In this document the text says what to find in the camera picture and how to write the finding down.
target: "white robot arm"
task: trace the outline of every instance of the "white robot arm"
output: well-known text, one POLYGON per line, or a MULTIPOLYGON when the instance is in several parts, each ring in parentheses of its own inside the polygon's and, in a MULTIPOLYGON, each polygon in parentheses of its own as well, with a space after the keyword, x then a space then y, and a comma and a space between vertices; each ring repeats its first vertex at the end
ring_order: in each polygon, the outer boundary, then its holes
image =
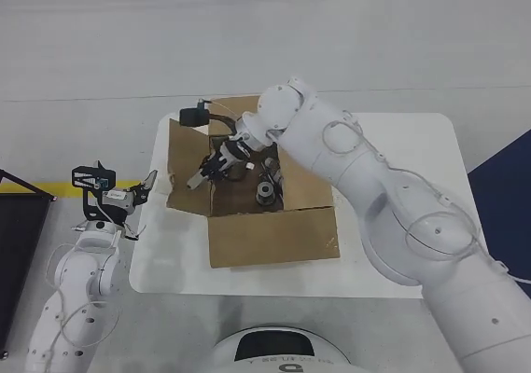
POLYGON ((392 168, 356 118, 297 78, 267 89, 258 108, 242 115, 234 138, 255 150, 277 143, 350 201, 371 264, 391 281, 422 285, 465 371, 531 372, 531 300, 481 248, 463 209, 417 173, 392 168))
POLYGON ((120 236, 138 238, 126 234, 126 216, 147 201, 156 176, 154 171, 138 186, 118 189, 116 174, 99 162, 93 168, 73 170, 73 185, 83 188, 88 221, 84 227, 77 226, 80 237, 55 270, 56 292, 46 302, 31 337, 26 373, 83 373, 89 368, 97 345, 118 321, 119 315, 105 330, 106 313, 112 311, 105 300, 127 273, 119 255, 120 236), (95 206, 88 204, 89 192, 97 200, 95 206))

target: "open cardboard box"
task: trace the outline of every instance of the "open cardboard box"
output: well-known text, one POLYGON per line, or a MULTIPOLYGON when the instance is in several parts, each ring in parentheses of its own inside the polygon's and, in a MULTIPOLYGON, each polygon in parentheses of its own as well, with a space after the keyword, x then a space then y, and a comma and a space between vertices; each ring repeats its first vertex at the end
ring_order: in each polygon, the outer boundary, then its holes
MULTIPOLYGON (((258 100, 258 96, 245 96, 213 101, 240 115, 256 112, 258 100)), ((231 115, 218 105, 210 105, 209 110, 231 115)), ((173 190, 167 207, 207 216, 212 268, 340 257, 331 187, 281 149, 267 151, 279 158, 284 176, 283 203, 262 208, 255 201, 260 159, 251 159, 256 170, 249 171, 242 182, 208 182, 189 190, 186 182, 210 154, 214 139, 230 134, 225 125, 215 121, 208 130, 205 135, 170 121, 168 172, 173 190)))

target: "white table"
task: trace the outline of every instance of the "white table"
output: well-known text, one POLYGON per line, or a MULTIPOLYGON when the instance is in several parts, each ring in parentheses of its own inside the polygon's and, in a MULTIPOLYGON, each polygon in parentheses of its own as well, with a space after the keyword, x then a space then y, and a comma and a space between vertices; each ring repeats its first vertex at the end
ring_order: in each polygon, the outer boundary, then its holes
MULTIPOLYGON (((366 136, 396 167, 424 175, 450 191, 476 215, 476 208, 450 120, 440 114, 356 113, 366 136)), ((356 216, 333 190, 339 259, 236 269, 209 266, 207 220, 167 209, 171 184, 166 164, 170 118, 159 125, 150 170, 159 177, 143 206, 135 245, 132 287, 141 293, 289 297, 421 297, 419 287, 401 286, 377 272, 365 256, 356 216)))

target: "gray floor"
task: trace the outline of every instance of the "gray floor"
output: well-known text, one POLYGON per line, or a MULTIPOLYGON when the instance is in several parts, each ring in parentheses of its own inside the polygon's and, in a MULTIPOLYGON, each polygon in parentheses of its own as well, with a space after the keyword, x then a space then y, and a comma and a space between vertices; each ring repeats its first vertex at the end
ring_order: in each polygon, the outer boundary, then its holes
MULTIPOLYGON (((0 166, 66 181, 96 159, 145 176, 159 119, 200 97, 259 93, 295 74, 358 112, 440 112, 468 170, 531 128, 525 0, 0 1, 0 166)), ((39 244, 0 373, 22 370, 52 248, 73 242, 59 200, 39 244)), ((378 372, 458 372, 417 300, 115 297, 123 314, 91 372, 191 371, 252 325, 312 329, 378 372)))

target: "dark blue panel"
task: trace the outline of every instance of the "dark blue panel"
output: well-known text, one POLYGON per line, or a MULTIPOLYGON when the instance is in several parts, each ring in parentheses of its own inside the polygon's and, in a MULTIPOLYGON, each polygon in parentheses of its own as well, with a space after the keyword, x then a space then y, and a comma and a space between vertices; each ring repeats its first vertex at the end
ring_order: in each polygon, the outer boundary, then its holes
MULTIPOLYGON (((531 130, 468 174, 489 251, 531 280, 531 130)), ((522 284, 531 297, 531 285, 522 284)))

